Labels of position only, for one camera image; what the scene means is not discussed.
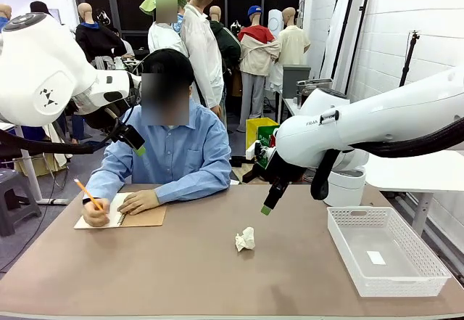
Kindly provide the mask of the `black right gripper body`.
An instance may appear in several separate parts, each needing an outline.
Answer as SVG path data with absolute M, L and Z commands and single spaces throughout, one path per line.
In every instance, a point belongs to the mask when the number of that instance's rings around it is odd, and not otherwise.
M 274 152 L 268 162 L 268 171 L 271 176 L 288 182 L 301 181 L 306 170 L 305 167 L 287 163 L 278 152 Z

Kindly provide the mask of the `yellow recycling bin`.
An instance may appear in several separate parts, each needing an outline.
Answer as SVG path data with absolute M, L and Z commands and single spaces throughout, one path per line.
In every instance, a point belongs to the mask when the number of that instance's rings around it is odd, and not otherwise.
M 246 120 L 246 149 L 257 140 L 257 130 L 260 126 L 277 126 L 270 118 L 252 118 Z

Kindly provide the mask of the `white lidded trash bin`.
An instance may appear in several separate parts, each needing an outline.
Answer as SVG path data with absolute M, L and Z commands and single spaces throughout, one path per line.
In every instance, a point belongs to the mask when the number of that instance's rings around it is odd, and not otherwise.
M 366 172 L 364 167 L 331 171 L 328 177 L 328 196 L 323 200 L 331 207 L 359 206 L 363 196 Z

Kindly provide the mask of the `person in blue shirt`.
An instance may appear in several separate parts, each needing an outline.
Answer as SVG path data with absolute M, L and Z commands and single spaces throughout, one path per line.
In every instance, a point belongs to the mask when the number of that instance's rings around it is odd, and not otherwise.
M 156 188 L 200 171 L 231 174 L 228 133 L 213 111 L 191 98 L 193 82 L 152 75 L 128 120 L 144 138 L 145 153 L 138 156 L 127 144 L 113 142 L 99 168 Z

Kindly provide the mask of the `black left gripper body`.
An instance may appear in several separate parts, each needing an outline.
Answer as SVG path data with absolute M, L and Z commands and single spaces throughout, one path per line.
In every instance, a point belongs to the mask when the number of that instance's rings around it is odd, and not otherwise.
M 133 106 L 133 99 L 119 99 L 107 106 L 100 107 L 88 115 L 88 125 L 94 129 L 109 129 L 115 127 L 116 119 L 124 114 Z

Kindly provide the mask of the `person's right hand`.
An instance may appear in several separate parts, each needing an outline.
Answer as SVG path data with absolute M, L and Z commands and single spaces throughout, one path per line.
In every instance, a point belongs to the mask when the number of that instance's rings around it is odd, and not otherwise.
M 99 207 L 92 201 L 87 202 L 83 205 L 83 219 L 84 221 L 92 226 L 92 227 L 102 227 L 109 223 L 109 204 L 110 201 L 108 199 L 96 199 L 96 203 L 98 203 L 101 207 Z

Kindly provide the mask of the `black tripod pole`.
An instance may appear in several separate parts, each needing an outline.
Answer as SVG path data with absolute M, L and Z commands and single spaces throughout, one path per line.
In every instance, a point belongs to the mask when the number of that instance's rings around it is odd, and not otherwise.
M 402 68 L 402 75 L 399 80 L 399 87 L 404 86 L 407 75 L 410 70 L 410 63 L 413 58 L 413 51 L 417 41 L 420 39 L 420 34 L 417 30 L 410 31 L 408 33 L 408 44 L 406 48 L 405 62 Z

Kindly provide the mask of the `white paper ball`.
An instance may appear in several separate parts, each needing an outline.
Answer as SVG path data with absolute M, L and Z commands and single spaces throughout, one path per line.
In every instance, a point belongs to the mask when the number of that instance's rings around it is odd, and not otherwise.
M 255 248 L 254 229 L 246 227 L 241 234 L 236 234 L 235 245 L 238 252 Z

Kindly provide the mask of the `brown spiral notebook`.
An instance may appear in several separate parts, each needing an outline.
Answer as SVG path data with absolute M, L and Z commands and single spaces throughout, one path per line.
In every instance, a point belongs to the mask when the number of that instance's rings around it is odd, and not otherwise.
M 145 210 L 137 215 L 119 212 L 117 208 L 129 194 L 131 192 L 117 193 L 115 195 L 113 201 L 109 204 L 109 223 L 102 226 L 102 229 L 163 225 L 167 210 L 165 206 Z

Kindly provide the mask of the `mannequin in blue white jacket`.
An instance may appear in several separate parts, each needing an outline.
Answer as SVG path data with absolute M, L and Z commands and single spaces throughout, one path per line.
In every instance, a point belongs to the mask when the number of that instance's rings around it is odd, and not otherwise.
M 12 8 L 8 4 L 0 4 L 0 32 L 4 26 L 10 21 L 12 16 Z

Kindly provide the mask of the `person's left forearm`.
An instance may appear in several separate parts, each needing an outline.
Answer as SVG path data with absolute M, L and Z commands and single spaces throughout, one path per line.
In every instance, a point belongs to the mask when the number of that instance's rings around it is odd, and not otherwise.
M 196 200 L 227 189 L 230 185 L 230 173 L 212 173 L 200 171 L 182 177 L 177 181 L 163 184 L 154 191 L 160 204 L 176 201 Z

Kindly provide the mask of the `green recycling bin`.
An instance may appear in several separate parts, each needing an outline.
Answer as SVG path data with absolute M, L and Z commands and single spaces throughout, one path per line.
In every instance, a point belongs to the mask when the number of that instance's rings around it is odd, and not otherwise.
M 269 146 L 274 134 L 274 130 L 278 129 L 279 125 L 274 126 L 259 126 L 257 128 L 257 140 L 262 144 Z

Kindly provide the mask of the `background person in white shirt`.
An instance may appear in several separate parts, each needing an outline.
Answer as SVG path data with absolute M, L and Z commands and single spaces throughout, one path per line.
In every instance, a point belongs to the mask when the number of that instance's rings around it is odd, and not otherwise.
M 132 46 L 126 40 L 123 39 L 123 37 L 120 35 L 119 30 L 117 28 L 112 28 L 112 32 L 123 42 L 125 46 L 125 53 L 122 56 L 122 58 L 134 59 L 135 54 Z

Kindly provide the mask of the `white desk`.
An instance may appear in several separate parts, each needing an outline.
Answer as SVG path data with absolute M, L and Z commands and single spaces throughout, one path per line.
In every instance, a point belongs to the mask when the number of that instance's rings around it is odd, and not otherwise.
M 15 134 L 19 137 L 23 137 L 22 129 L 20 126 L 16 126 L 11 123 L 3 123 L 0 121 L 0 129 L 2 131 L 10 131 L 12 129 L 15 130 Z M 54 198 L 53 194 L 49 195 L 49 198 L 43 198 L 41 194 L 41 189 L 37 180 L 37 175 L 33 167 L 32 157 L 30 156 L 27 150 L 21 149 L 21 161 L 23 162 L 28 181 L 30 184 L 31 192 L 39 205 L 61 205 L 66 206 L 70 203 L 70 199 L 63 199 L 63 198 Z

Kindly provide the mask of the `yellow pencil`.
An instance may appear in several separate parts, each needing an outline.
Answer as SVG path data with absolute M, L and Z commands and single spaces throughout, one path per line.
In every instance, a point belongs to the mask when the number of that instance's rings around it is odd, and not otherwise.
M 99 204 L 99 202 L 90 194 L 87 188 L 78 180 L 73 179 L 77 186 L 87 195 L 87 197 L 92 201 L 92 203 L 100 210 L 103 211 L 103 207 Z

